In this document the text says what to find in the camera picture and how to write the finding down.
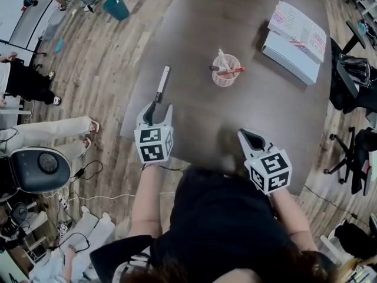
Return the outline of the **person's right forearm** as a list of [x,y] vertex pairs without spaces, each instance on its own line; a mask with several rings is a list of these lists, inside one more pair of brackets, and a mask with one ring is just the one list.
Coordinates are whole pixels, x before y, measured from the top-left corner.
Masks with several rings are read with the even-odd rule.
[[317,251],[309,221],[289,191],[286,188],[281,188],[273,192],[270,198],[278,218],[298,249],[300,251]]

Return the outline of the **striped print book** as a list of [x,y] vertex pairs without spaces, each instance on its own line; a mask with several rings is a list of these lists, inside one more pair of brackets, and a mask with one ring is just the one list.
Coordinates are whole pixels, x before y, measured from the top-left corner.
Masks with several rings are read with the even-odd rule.
[[323,63],[327,40],[325,31],[291,4],[279,1],[268,29],[289,41],[315,63]]

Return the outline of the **grey and black pod device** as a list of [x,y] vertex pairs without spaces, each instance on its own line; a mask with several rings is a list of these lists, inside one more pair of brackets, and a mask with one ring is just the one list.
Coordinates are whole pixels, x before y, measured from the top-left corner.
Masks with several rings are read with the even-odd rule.
[[63,187],[71,177],[68,159],[46,147],[23,147],[0,156],[0,203],[18,191],[46,193]]

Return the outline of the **white pen with black cap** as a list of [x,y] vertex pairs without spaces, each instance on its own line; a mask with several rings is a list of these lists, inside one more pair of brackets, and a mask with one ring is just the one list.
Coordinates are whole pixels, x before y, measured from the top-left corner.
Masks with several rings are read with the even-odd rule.
[[171,71],[171,67],[166,65],[164,67],[163,73],[161,75],[160,82],[159,82],[158,89],[157,89],[157,93],[156,93],[156,96],[155,96],[155,99],[154,99],[154,101],[156,103],[162,102],[163,94],[164,94],[164,91],[166,89],[166,84],[167,84],[169,76],[170,76],[170,71]]

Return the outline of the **pink mesh pen cup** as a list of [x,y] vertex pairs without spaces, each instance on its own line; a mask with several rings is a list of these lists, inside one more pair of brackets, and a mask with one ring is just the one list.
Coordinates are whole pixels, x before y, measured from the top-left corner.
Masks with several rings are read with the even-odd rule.
[[[230,70],[241,67],[240,62],[233,55],[225,54],[224,56],[229,64]],[[224,66],[219,56],[216,57],[212,65]],[[240,74],[240,73],[237,73],[237,74],[230,74],[230,75],[219,75],[220,72],[222,71],[212,71],[211,76],[212,76],[213,82],[221,87],[228,87],[232,85],[234,81],[236,80],[236,78],[238,77],[238,75]]]

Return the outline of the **person's left forearm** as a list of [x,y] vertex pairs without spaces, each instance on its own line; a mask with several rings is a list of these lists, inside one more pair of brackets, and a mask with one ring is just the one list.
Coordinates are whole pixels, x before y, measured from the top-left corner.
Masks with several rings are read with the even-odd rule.
[[162,235],[161,188],[161,168],[155,164],[146,166],[141,172],[139,186],[134,199],[128,237],[149,235],[155,239]]

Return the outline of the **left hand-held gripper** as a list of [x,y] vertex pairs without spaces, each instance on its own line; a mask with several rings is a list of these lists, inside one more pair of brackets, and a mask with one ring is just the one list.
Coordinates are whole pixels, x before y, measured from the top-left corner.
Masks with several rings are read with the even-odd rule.
[[146,105],[138,114],[134,130],[135,144],[142,164],[165,162],[173,148],[173,105],[169,104],[163,126],[153,125],[156,102]]

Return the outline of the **person's black shirt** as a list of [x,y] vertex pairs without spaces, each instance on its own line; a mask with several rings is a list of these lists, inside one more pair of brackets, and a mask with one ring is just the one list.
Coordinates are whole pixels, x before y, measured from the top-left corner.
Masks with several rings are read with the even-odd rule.
[[90,255],[101,283],[335,283],[335,266],[300,251],[270,196],[243,177],[189,166],[158,238],[126,237]]

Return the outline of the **teal waste bin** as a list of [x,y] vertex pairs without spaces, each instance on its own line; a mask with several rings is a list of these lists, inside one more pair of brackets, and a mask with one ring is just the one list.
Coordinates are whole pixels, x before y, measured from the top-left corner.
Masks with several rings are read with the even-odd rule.
[[130,15],[123,0],[105,0],[103,10],[118,21],[123,21]]

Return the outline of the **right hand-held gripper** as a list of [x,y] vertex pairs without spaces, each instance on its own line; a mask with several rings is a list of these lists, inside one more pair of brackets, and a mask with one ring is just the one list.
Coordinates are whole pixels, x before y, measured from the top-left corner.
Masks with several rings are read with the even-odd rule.
[[257,189],[268,195],[290,185],[292,165],[285,150],[255,129],[240,128],[237,136],[250,181]]

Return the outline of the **whiteboard on stand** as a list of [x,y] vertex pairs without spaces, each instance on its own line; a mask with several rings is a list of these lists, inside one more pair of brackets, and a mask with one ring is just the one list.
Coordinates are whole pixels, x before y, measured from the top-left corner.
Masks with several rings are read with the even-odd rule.
[[38,0],[24,7],[24,0],[0,0],[0,46],[3,50],[25,48],[35,51],[42,40],[54,36],[50,30],[60,23],[64,12],[55,0]]

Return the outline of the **black office chair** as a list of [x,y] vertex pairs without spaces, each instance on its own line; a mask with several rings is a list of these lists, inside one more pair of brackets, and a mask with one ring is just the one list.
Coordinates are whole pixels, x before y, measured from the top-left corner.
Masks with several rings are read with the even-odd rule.
[[332,79],[330,102],[334,108],[348,114],[358,107],[377,113],[377,68],[367,58],[341,52],[331,40]]
[[363,195],[366,196],[372,183],[370,154],[377,152],[377,130],[368,127],[356,134],[355,127],[350,127],[348,132],[351,133],[349,147],[344,144],[337,134],[329,136],[330,140],[336,140],[340,144],[345,157],[333,169],[324,169],[323,173],[332,175],[341,167],[346,166],[345,177],[340,178],[339,183],[346,183],[350,172],[352,172],[351,194],[355,195],[360,190],[363,190]]

